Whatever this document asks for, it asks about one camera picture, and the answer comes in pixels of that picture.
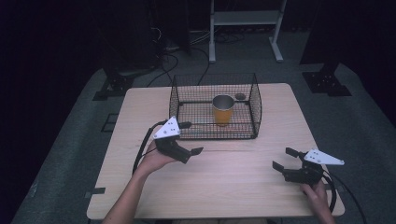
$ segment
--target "cup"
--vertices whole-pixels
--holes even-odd
[[[230,123],[233,114],[233,97],[229,95],[217,95],[212,100],[213,114],[215,122],[220,127],[227,126]]]

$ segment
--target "gray carpet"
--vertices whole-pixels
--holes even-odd
[[[245,35],[232,45],[217,44],[217,62],[208,74],[256,73],[259,83],[288,83],[303,110],[319,149],[336,155],[345,166],[330,166],[359,200],[368,223],[394,223],[396,220],[396,130],[361,85],[359,77],[344,65],[336,70],[340,82],[352,96],[329,97],[313,94],[302,72],[318,71],[321,64],[299,65],[308,33],[280,33],[278,44],[285,61],[277,63],[268,43],[268,34]],[[207,44],[195,46],[207,52]],[[206,56],[193,49],[191,55],[178,51],[177,67],[169,74],[201,75]],[[173,57],[163,66],[171,68]],[[139,77],[134,88],[146,87],[162,72],[158,69]],[[111,133],[101,132],[110,113],[119,113],[122,97],[93,101],[106,79],[103,70],[92,75],[71,111],[45,160],[31,191],[13,223],[87,223],[90,192],[99,174]],[[167,86],[162,76],[151,86]],[[362,223],[350,195],[340,192],[346,212],[337,223]],[[313,217],[274,217],[276,223],[317,223]]]

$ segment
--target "wire cage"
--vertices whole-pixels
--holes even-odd
[[[228,125],[215,122],[212,100],[220,94],[234,99]],[[173,79],[169,118],[191,122],[180,139],[253,139],[262,121],[262,99],[255,74],[177,75]]]

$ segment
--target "human hand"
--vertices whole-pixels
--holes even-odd
[[[323,181],[319,181],[312,188],[307,184],[300,186],[308,197],[309,206],[321,224],[335,223],[327,202],[327,193]]]
[[[166,164],[176,161],[173,158],[163,155],[157,150],[155,141],[148,145],[148,149],[144,154],[143,160],[140,162],[136,171],[144,175],[150,175],[154,171],[163,168]]]

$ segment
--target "table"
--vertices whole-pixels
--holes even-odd
[[[280,26],[285,14],[287,0],[282,0],[279,10],[266,11],[215,11],[215,0],[211,1],[210,7],[210,38],[209,38],[209,61],[216,62],[215,26],[217,25],[264,25],[274,24],[274,36],[269,37],[271,48],[278,63],[283,62],[282,54],[277,46],[277,38]]]
[[[285,148],[308,151],[316,147],[315,140],[288,84],[259,84],[259,88],[259,136],[251,140],[178,141],[185,148],[204,147],[204,151],[187,164],[171,163],[152,174],[136,218],[312,216],[299,185],[285,182],[272,168],[272,161],[285,168],[301,168],[301,162],[287,155]],[[92,195],[88,218],[103,219],[119,198],[148,128],[168,119],[170,91],[170,87],[127,91],[95,186],[106,190]],[[337,197],[333,214],[340,216],[345,207]]]

